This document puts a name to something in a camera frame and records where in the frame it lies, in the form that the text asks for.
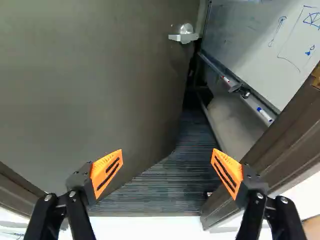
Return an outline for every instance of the whiteboard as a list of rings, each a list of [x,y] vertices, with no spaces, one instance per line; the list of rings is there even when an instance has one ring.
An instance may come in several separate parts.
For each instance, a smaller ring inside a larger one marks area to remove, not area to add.
[[[213,3],[202,49],[282,111],[320,60],[320,0]]]

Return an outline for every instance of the floor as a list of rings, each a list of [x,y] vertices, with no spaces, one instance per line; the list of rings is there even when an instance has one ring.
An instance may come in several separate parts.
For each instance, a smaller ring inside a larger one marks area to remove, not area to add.
[[[89,210],[95,216],[199,215],[205,192],[220,179],[211,166],[217,148],[198,107],[184,107],[175,151]]]

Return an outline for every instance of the blue marker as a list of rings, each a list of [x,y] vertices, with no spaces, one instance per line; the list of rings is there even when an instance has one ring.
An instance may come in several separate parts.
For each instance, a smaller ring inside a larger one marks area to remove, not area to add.
[[[269,114],[266,113],[266,111],[263,110],[261,107],[258,106],[256,110],[257,110],[259,113],[261,113],[261,115],[264,116],[269,123],[271,123],[271,122],[273,121],[273,119],[269,116]]]

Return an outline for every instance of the door handle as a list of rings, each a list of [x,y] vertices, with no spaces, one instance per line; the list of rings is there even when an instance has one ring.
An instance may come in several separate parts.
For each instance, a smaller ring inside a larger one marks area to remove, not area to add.
[[[188,44],[199,38],[199,34],[194,32],[194,27],[190,23],[183,24],[179,29],[179,34],[169,34],[169,40]]]

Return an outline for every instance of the whiteboard drawing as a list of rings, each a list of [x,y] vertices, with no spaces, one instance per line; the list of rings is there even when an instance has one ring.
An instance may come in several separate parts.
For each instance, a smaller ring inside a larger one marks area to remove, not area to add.
[[[276,30],[273,34],[273,38],[271,39],[271,41],[268,43],[268,47],[271,48],[272,45],[274,44],[274,41],[276,39],[276,36],[277,36],[277,33],[279,32],[280,28],[282,27],[282,25],[284,24],[284,21],[287,19],[286,16],[281,16],[279,17],[279,20],[278,20],[278,26],[276,27]]]
[[[319,29],[319,9],[304,5],[277,58],[286,60],[300,73],[320,44]]]

